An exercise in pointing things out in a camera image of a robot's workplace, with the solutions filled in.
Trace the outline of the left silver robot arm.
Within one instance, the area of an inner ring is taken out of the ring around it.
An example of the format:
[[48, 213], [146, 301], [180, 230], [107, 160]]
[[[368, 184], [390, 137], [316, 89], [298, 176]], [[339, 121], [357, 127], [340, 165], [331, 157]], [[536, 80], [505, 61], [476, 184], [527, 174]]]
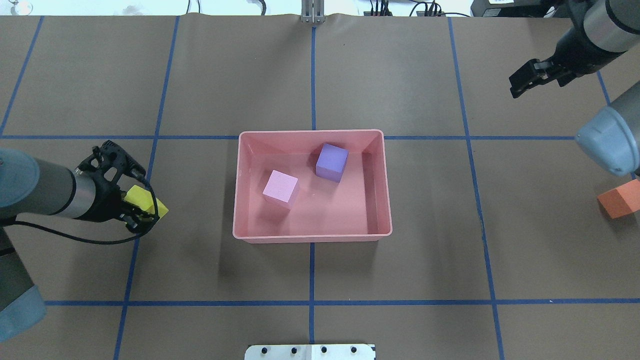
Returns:
[[71, 170], [13, 148], [0, 151], [0, 339], [6, 342], [46, 316], [46, 305], [6, 227], [25, 226], [75, 240], [87, 239], [18, 220], [21, 214], [125, 224], [128, 243], [148, 234], [169, 211], [157, 198], [146, 169], [114, 141], [94, 146]]

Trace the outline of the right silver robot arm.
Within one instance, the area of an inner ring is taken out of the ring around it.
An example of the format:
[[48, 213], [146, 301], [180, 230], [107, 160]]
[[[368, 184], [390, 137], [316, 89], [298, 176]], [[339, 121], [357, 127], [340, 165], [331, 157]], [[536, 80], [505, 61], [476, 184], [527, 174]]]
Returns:
[[571, 27], [546, 59], [533, 58], [509, 76], [519, 98], [539, 85], [564, 87], [598, 75], [606, 105], [574, 136], [581, 150], [615, 176], [639, 175], [639, 2], [563, 0]]

